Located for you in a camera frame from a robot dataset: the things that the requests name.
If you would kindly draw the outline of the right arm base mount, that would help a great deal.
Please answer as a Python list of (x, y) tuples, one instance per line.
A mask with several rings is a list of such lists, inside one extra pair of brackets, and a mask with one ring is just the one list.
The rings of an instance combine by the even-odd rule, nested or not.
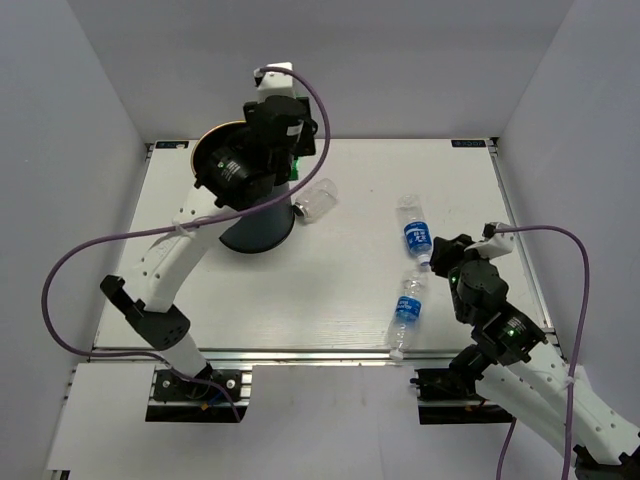
[(474, 387), (456, 383), (444, 368), (417, 369), (410, 378), (415, 388), (421, 425), (507, 424), (514, 417)]

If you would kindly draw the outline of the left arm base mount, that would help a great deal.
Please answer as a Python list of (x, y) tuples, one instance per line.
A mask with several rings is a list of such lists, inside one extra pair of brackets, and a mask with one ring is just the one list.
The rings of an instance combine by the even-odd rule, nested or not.
[(249, 368), (214, 367), (220, 389), (189, 383), (167, 368), (156, 368), (147, 402), (147, 423), (232, 424), (242, 420), (251, 393)]

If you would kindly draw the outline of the blue label water bottle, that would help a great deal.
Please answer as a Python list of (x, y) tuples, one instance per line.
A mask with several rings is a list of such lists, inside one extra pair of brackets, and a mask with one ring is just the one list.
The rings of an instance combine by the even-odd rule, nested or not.
[(393, 316), (387, 330), (389, 355), (403, 359), (414, 344), (428, 288), (426, 271), (408, 272), (401, 282)]
[(420, 198), (413, 194), (401, 197), (396, 212), (408, 252), (421, 268), (426, 268), (433, 242)]

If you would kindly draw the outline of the green plastic bottle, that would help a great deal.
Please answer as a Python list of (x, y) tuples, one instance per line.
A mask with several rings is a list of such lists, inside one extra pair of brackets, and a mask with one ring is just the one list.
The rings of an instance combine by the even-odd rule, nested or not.
[(295, 157), (293, 159), (293, 162), (292, 162), (292, 165), (291, 165), (291, 171), (290, 171), (289, 180), (290, 181), (298, 181), (299, 180), (299, 158), (298, 157)]

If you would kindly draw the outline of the clear jar-shaped plastic bottle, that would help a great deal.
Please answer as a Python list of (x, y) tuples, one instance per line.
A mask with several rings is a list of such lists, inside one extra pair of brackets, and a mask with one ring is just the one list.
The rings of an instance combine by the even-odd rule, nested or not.
[(322, 179), (304, 190), (294, 201), (294, 214), (305, 223), (314, 223), (325, 216), (338, 203), (335, 183)]

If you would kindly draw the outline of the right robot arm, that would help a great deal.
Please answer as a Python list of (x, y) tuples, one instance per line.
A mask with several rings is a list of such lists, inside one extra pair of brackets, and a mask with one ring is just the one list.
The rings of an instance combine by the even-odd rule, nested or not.
[(639, 429), (571, 374), (543, 330), (507, 300), (508, 284), (492, 259), (514, 238), (480, 242), (461, 234), (433, 241), (431, 271), (448, 282), (455, 318), (472, 344), (449, 364), (453, 390), (499, 404), (552, 445), (579, 479), (636, 479)]

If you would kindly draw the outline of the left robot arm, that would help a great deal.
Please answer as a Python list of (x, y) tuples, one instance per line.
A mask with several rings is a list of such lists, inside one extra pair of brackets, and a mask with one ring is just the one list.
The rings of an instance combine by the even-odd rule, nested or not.
[(213, 376), (174, 304), (178, 291), (215, 243), (261, 253), (287, 238), (294, 161), (316, 152), (308, 98), (271, 95), (245, 103), (243, 113), (243, 120), (216, 126), (196, 143), (194, 184), (172, 230), (136, 265), (100, 284), (133, 330), (179, 372), (177, 387), (191, 399), (209, 392)]

